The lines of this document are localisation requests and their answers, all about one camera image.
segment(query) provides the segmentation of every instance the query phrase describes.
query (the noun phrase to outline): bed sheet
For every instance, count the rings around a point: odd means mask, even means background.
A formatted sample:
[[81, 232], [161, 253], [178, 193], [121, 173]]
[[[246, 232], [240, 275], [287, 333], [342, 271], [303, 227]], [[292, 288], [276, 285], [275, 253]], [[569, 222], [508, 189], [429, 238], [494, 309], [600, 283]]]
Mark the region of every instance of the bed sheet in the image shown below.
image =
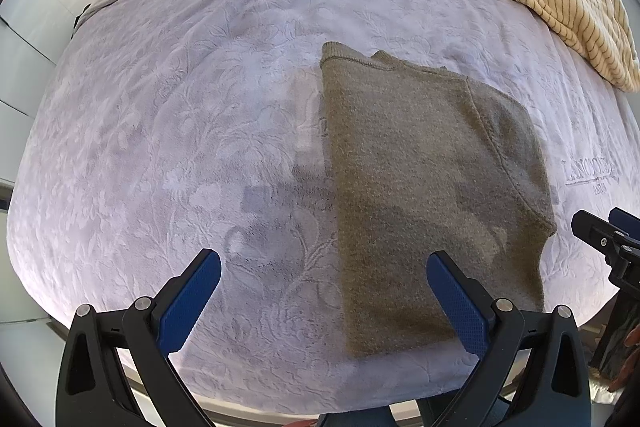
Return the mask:
[[527, 107], [558, 233], [545, 308], [588, 320], [614, 293], [573, 238], [583, 208], [638, 205], [623, 93], [511, 0], [98, 0], [58, 63], [8, 216], [12, 264], [67, 326], [153, 295], [200, 248], [220, 286], [172, 362], [199, 395], [286, 413], [459, 387], [458, 341], [356, 360], [344, 349], [325, 41], [468, 74]]

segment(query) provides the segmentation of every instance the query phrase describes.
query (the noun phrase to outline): brown sweater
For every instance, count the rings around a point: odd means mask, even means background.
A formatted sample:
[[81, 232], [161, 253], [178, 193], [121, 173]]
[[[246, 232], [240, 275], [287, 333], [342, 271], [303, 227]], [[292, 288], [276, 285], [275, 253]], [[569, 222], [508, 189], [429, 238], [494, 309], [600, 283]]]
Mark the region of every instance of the brown sweater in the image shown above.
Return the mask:
[[320, 66], [349, 352], [455, 336], [426, 283], [435, 250], [495, 298], [541, 310], [540, 253], [556, 224], [526, 109], [444, 68], [338, 42]]

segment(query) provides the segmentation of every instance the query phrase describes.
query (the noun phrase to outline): blue rubber pad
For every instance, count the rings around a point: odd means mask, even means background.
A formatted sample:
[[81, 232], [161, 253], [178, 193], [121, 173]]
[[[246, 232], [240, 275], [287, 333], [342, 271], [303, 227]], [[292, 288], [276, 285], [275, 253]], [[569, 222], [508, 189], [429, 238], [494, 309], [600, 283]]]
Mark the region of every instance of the blue rubber pad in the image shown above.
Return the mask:
[[214, 251], [198, 266], [167, 311], [162, 315], [158, 328], [158, 347], [166, 357], [180, 351], [189, 333], [220, 282], [222, 264]]
[[482, 358], [489, 348], [489, 325], [437, 255], [427, 260], [427, 280], [462, 345]]
[[632, 239], [640, 241], [640, 219], [636, 216], [627, 214], [619, 208], [614, 208], [609, 213], [609, 222], [614, 227], [624, 230]]

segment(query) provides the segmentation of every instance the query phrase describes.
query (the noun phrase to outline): bedspread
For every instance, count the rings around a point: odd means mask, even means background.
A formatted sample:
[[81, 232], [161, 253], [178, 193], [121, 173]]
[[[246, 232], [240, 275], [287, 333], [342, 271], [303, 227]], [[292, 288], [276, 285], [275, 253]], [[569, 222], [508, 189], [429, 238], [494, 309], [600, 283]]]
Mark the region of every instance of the bedspread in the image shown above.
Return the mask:
[[219, 287], [172, 362], [194, 392], [263, 410], [364, 409], [454, 389], [458, 341], [344, 349], [325, 41], [445, 66], [523, 104], [558, 233], [545, 308], [577, 321], [614, 293], [573, 213], [638, 213], [640, 132], [624, 95], [511, 0], [97, 0], [36, 116], [8, 216], [25, 288], [69, 325], [84, 302], [153, 295], [200, 248]]

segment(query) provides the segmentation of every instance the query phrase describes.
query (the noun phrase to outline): metal screw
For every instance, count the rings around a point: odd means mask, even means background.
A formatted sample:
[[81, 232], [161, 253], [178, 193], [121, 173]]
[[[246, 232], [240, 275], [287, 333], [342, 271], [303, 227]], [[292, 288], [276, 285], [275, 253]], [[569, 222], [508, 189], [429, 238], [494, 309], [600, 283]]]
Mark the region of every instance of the metal screw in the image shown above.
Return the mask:
[[495, 307], [501, 312], [510, 312], [513, 310], [513, 303], [509, 299], [498, 299], [495, 301]]
[[149, 297], [141, 297], [140, 299], [137, 299], [133, 305], [137, 310], [146, 310], [151, 306], [151, 299]]
[[568, 319], [569, 317], [571, 317], [571, 309], [569, 308], [569, 306], [560, 305], [558, 306], [558, 315]]
[[91, 311], [89, 304], [80, 304], [76, 310], [76, 315], [78, 317], [84, 317], [89, 311]]

